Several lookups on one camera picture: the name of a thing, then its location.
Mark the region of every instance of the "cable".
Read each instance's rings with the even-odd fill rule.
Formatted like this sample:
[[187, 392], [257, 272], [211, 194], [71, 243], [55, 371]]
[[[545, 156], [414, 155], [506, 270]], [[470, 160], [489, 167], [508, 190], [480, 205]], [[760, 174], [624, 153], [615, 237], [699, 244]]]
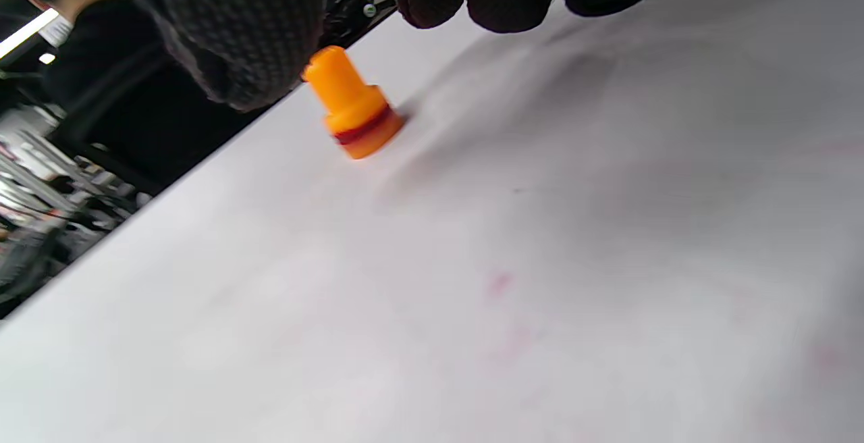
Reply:
[[[39, 215], [47, 215], [47, 216], [49, 216], [49, 217], [53, 217], [53, 218], [64, 219], [64, 220], [67, 221], [67, 222], [68, 222], [68, 221], [71, 221], [71, 218], [68, 218], [68, 217], [64, 217], [64, 216], [56, 215], [56, 214], [53, 214], [52, 212], [46, 212], [46, 211], [43, 211], [43, 210], [40, 210], [40, 209], [34, 209], [34, 208], [31, 207], [30, 205], [25, 205], [24, 203], [21, 203], [21, 202], [18, 202], [18, 200], [15, 200], [15, 198], [7, 197], [7, 196], [5, 196], [5, 194], [2, 194], [2, 193], [0, 193], [0, 198], [5, 198], [6, 200], [9, 200], [9, 202], [12, 202], [12, 203], [15, 203], [16, 205], [22, 206], [22, 207], [24, 207], [25, 209], [30, 210], [31, 212], [35, 212], [35, 213], [37, 213], [37, 214], [39, 214]], [[31, 217], [33, 217], [33, 218], [37, 218], [35, 215], [33, 215], [33, 214], [30, 213], [30, 212], [23, 212], [23, 211], [21, 211], [21, 210], [16, 210], [16, 209], [13, 209], [13, 208], [11, 208], [11, 207], [7, 207], [7, 206], [5, 206], [5, 205], [3, 206], [3, 208], [9, 209], [9, 210], [11, 210], [11, 211], [13, 211], [13, 212], [15, 212], [15, 213], [21, 214], [21, 215], [29, 215], [29, 216], [31, 216]]]

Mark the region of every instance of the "pink stain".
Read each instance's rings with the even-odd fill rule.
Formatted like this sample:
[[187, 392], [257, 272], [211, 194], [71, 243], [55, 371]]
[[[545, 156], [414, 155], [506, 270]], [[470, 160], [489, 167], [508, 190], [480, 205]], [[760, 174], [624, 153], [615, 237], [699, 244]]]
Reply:
[[509, 273], [501, 273], [495, 276], [487, 286], [487, 299], [489, 301], [498, 301], [503, 298], [510, 287], [513, 286], [513, 276]]
[[531, 329], [521, 323], [515, 323], [508, 330], [502, 344], [491, 351], [491, 362], [499, 365], [515, 363], [519, 358], [527, 354], [542, 338], [543, 333], [539, 330]]
[[821, 156], [861, 156], [864, 155], [864, 138], [837, 138], [811, 151]]
[[813, 347], [811, 356], [815, 369], [821, 376], [833, 375], [842, 369], [843, 356], [836, 347], [829, 344], [817, 344]]

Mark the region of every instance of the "orange plastic cap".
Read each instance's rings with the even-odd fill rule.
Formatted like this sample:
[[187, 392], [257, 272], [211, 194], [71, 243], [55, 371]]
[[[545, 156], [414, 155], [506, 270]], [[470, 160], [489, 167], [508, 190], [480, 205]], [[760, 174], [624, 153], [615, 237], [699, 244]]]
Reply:
[[303, 79], [330, 112], [327, 128], [355, 159], [378, 151], [404, 125], [381, 89], [364, 83], [345, 49], [330, 46], [315, 53]]

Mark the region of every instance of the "red band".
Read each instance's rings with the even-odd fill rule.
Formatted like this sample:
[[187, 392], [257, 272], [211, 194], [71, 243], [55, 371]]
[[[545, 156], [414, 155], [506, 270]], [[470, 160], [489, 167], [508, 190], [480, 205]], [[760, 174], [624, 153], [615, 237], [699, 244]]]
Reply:
[[355, 129], [349, 129], [348, 131], [343, 131], [338, 134], [334, 134], [333, 138], [336, 141], [346, 147], [346, 145], [351, 145], [353, 142], [357, 142], [364, 138], [365, 135], [374, 131], [378, 126], [385, 123], [389, 114], [392, 114], [393, 110], [389, 107], [383, 108], [380, 113], [378, 113], [373, 119], [369, 122], [365, 123], [363, 126], [359, 126]]

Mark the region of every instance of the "ceiling light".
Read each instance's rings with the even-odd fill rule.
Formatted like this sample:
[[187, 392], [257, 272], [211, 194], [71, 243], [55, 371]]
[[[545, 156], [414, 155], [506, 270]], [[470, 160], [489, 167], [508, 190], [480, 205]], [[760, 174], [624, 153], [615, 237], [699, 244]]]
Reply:
[[25, 24], [21, 30], [12, 33], [12, 36], [6, 38], [3, 42], [0, 42], [0, 58], [9, 55], [10, 51], [18, 48], [21, 43], [26, 42], [28, 38], [33, 36], [33, 34], [38, 33], [41, 28], [46, 27], [46, 25], [55, 20], [57, 16], [58, 14], [54, 9], [49, 9], [46, 12], [43, 12], [39, 18], [35, 18], [33, 21]]

